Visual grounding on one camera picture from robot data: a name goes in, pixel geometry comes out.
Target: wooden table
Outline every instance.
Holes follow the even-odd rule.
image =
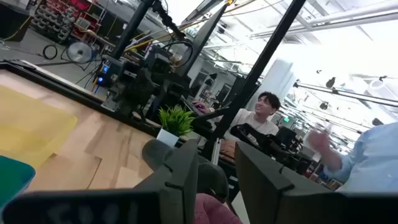
[[[141,156],[152,136],[6,70],[0,70],[0,85],[78,118],[63,146],[36,170],[27,191],[131,188],[152,173]]]

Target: yellow sheet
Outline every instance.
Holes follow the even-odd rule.
[[[38,168],[56,152],[77,118],[0,86],[0,155]]]

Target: white t-shirt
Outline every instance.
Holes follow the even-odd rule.
[[[256,113],[253,111],[248,111],[246,109],[240,109],[233,119],[231,125],[229,126],[228,131],[225,133],[224,138],[230,140],[238,140],[237,137],[233,136],[229,130],[235,125],[238,124],[250,124],[254,129],[261,134],[273,134],[275,135],[278,132],[278,126],[276,126],[271,121],[266,121],[265,123],[260,123],[254,119],[254,115]]]

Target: white pot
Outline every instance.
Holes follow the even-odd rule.
[[[177,143],[179,137],[175,136],[174,134],[172,134],[162,128],[159,131],[159,134],[157,135],[156,139],[170,147],[174,147],[174,145],[175,145],[175,143]]]

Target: potted plant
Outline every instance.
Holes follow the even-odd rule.
[[[159,117],[162,129],[156,139],[170,147],[174,147],[180,136],[184,136],[192,131],[191,122],[194,118],[191,115],[191,111],[185,112],[179,106],[174,106],[167,110],[161,108]]]

